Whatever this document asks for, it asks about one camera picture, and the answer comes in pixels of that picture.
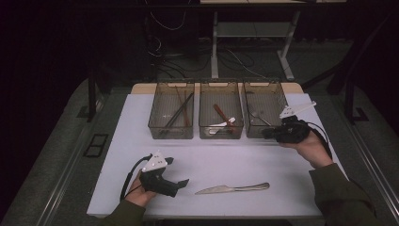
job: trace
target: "white tabletop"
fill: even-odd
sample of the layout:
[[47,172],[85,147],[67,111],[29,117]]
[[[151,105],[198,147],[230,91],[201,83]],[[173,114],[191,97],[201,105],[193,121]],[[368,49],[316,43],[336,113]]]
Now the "white tabletop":
[[[289,105],[310,103],[307,94],[286,94]],[[145,218],[320,218],[313,201],[310,164],[295,150],[264,139],[152,139],[148,120],[153,94],[128,95],[115,135],[94,190],[88,214],[109,215],[119,203],[127,173],[140,158],[158,150],[173,157],[163,177],[173,183],[189,179],[175,198],[157,195]],[[198,121],[199,96],[195,95],[194,121]],[[298,117],[323,127],[314,108]],[[331,147],[335,162],[341,164]],[[253,186],[268,182],[266,190],[195,195],[210,186]]]

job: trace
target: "floor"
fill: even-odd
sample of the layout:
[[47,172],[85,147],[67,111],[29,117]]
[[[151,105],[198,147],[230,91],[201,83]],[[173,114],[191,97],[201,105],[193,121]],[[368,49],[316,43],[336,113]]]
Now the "floor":
[[[209,40],[200,40],[199,55],[187,57],[178,50],[168,49],[162,65],[154,65],[158,78],[210,77]],[[219,77],[273,76],[284,80],[276,51],[282,40],[220,40],[218,49]],[[302,84],[338,63],[347,53],[351,42],[326,40],[324,42],[294,42],[287,56],[295,76]],[[305,90],[317,103],[316,111],[327,130],[330,141],[340,158],[346,174],[358,182],[372,197],[377,217],[384,225],[398,225],[398,216],[390,202],[399,190],[395,172],[399,170],[399,139],[384,121],[361,89],[356,89],[355,107],[361,107],[368,121],[348,123],[343,115],[344,93],[330,96],[326,93],[328,80]],[[76,88],[63,115],[44,146],[14,203],[1,225],[96,225],[98,219],[86,211],[96,185],[106,151],[130,87],[114,87],[108,94],[98,95],[98,113],[87,122],[87,81]],[[103,154],[98,158],[84,157],[82,153],[95,134],[107,134]],[[376,178],[365,164],[365,155],[372,157],[382,172]],[[206,222],[206,225],[277,225],[264,220],[229,220]],[[321,219],[289,219],[295,226],[322,226]],[[148,225],[177,225],[187,222],[148,222]],[[202,222],[191,221],[192,225]]]

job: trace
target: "fork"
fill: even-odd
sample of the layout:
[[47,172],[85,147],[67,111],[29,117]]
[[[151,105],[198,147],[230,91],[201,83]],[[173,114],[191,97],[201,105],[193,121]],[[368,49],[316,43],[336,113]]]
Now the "fork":
[[249,114],[250,114],[253,118],[260,119],[261,121],[263,121],[263,122],[266,123],[267,125],[270,125],[270,126],[272,125],[272,124],[270,124],[270,122],[268,122],[268,121],[266,121],[265,119],[263,119],[262,117],[260,117],[259,114],[258,114],[258,112],[255,111],[255,110],[252,108],[251,105],[248,105],[248,111],[249,111]]

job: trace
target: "human hand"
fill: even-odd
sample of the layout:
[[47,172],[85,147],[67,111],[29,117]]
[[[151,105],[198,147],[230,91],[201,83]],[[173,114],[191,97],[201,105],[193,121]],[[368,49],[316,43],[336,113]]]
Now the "human hand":
[[153,191],[146,191],[144,189],[139,179],[140,174],[141,171],[138,172],[135,180],[132,182],[132,185],[129,188],[129,192],[128,195],[125,197],[125,200],[141,207],[146,207],[150,200],[156,196],[156,193]]
[[280,143],[281,147],[293,148],[298,153],[311,163],[315,169],[328,166],[333,163],[328,156],[326,149],[323,147],[322,141],[317,135],[311,131],[304,140],[300,143]]

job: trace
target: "knife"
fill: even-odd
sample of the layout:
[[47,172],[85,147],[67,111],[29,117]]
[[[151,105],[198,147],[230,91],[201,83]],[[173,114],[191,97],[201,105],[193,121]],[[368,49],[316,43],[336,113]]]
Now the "knife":
[[268,189],[269,187],[270,187],[269,183],[263,183],[256,186],[240,186],[240,187],[214,186],[203,189],[197,192],[196,195],[224,193],[224,192],[233,192],[233,191],[263,190],[263,189]]

